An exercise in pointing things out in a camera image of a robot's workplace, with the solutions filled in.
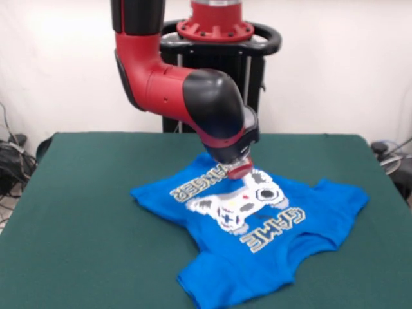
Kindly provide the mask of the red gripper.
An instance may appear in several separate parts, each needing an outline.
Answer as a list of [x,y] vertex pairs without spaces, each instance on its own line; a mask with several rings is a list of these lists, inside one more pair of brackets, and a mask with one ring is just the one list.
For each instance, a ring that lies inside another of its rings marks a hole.
[[252,169],[253,161],[251,157],[245,157],[227,165],[227,176],[230,179],[237,180],[246,176]]

